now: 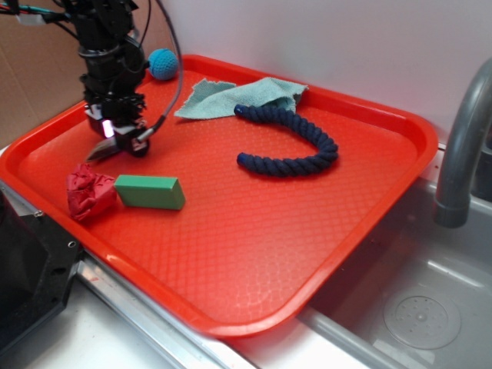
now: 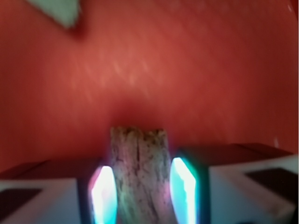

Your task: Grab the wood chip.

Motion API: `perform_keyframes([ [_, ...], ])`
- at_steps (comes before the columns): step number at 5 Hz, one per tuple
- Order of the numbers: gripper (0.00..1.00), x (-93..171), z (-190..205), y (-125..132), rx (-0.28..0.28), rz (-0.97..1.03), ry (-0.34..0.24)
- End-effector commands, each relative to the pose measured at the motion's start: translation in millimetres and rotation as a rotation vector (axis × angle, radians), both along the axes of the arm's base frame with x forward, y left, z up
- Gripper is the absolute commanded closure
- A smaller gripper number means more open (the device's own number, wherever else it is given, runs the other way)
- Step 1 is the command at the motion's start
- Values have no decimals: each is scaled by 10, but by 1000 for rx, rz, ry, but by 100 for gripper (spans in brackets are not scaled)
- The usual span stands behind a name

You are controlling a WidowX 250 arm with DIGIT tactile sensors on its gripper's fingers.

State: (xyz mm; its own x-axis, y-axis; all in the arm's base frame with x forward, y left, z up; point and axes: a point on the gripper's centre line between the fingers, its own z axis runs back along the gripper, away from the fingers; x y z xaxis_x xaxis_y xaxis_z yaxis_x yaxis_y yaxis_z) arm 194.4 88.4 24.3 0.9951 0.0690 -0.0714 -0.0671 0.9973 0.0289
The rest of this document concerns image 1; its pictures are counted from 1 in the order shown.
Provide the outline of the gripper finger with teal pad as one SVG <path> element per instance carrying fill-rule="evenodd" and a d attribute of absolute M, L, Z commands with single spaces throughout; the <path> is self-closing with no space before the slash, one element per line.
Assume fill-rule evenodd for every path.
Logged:
<path fill-rule="evenodd" d="M 143 158 L 149 151 L 149 141 L 139 141 L 137 138 L 132 138 L 129 144 L 129 153 L 135 158 Z"/>
<path fill-rule="evenodd" d="M 85 159 L 86 162 L 99 161 L 111 157 L 119 153 L 119 148 L 115 138 L 106 138 L 100 141 L 93 147 L 88 157 Z"/>

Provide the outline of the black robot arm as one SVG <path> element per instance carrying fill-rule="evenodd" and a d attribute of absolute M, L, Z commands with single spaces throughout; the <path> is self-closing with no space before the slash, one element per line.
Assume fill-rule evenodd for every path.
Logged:
<path fill-rule="evenodd" d="M 78 54 L 85 61 L 85 114 L 93 131 L 103 137 L 88 155 L 98 161 L 127 152 L 144 157 L 149 142 L 138 139 L 145 130 L 145 97 L 137 87 L 146 76 L 148 61 L 132 36 L 133 1 L 63 1 L 65 17 L 74 25 Z"/>

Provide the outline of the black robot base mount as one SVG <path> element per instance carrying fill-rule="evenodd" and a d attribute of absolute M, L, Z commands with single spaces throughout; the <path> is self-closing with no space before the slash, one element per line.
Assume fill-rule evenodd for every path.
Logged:
<path fill-rule="evenodd" d="M 47 215 L 20 215 L 1 195 L 1 354 L 61 313 L 82 247 Z"/>

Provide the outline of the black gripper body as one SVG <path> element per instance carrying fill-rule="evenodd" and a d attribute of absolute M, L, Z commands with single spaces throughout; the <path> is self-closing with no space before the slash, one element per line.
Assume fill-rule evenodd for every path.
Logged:
<path fill-rule="evenodd" d="M 144 95 L 136 92 L 146 74 L 148 62 L 136 45 L 119 45 L 111 50 L 80 47 L 87 72 L 80 77 L 85 87 L 85 112 L 91 128 L 103 138 L 114 129 L 132 130 L 141 118 Z"/>

